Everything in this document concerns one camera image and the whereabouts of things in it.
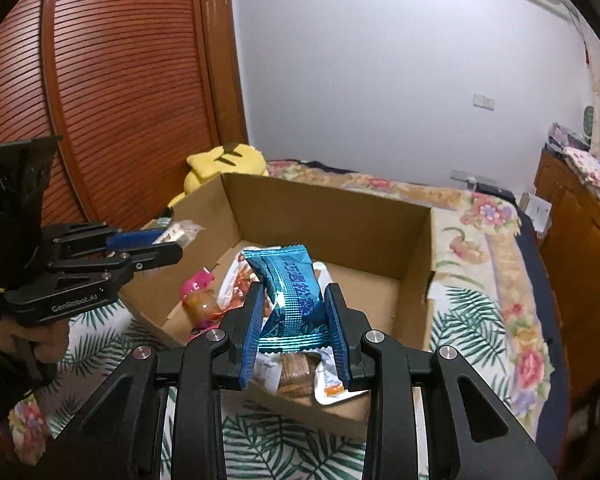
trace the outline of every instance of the blue wrapper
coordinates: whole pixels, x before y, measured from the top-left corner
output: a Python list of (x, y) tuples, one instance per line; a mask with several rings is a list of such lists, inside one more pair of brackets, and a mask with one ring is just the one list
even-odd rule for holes
[(244, 250), (242, 255), (273, 304), (260, 335), (260, 351), (298, 352), (328, 345), (324, 301), (306, 248)]

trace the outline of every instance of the shiny foil packet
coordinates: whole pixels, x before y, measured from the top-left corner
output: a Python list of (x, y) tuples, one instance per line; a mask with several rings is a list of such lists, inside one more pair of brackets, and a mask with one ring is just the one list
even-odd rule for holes
[(242, 254), (273, 304), (260, 335), (260, 351), (298, 352), (328, 345), (324, 301), (306, 248), (296, 245)]

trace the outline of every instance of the yellow plush toy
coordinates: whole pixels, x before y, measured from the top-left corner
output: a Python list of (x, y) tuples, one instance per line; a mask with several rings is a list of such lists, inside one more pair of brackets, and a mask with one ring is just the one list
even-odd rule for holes
[(236, 142), (218, 146), (209, 152), (188, 156), (187, 164), (191, 171), (184, 179), (184, 193), (180, 193), (171, 200), (169, 207), (176, 205), (207, 180), (211, 180), (221, 173), (247, 173), (269, 176), (267, 163), (262, 153), (253, 146)]

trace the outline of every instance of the louvered wardrobe door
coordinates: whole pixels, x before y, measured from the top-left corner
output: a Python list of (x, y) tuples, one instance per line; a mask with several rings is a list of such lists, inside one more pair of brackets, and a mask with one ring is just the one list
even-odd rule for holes
[[(41, 0), (20, 0), (0, 24), (0, 142), (47, 136), (40, 70)], [(83, 217), (56, 158), (43, 204), (43, 223)]]
[(137, 228), (182, 192), (186, 156), (214, 145), (193, 0), (56, 0), (55, 49), (97, 216)]

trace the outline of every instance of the metal screw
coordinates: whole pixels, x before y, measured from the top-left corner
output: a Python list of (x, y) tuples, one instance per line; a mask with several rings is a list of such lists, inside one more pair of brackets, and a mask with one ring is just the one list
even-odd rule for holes
[(369, 332), (365, 334), (365, 337), (366, 340), (371, 343), (381, 343), (384, 341), (384, 334), (379, 330), (369, 330)]
[(452, 346), (443, 346), (440, 350), (440, 355), (445, 358), (445, 359), (449, 359), (450, 361), (452, 359), (455, 359), (456, 357), (458, 357), (458, 350), (456, 350), (455, 348), (453, 348)]
[(151, 355), (150, 346), (139, 346), (134, 350), (134, 357), (136, 359), (147, 359)]
[(224, 330), (221, 328), (212, 328), (206, 333), (206, 338), (209, 339), (209, 341), (222, 341), (224, 336)]

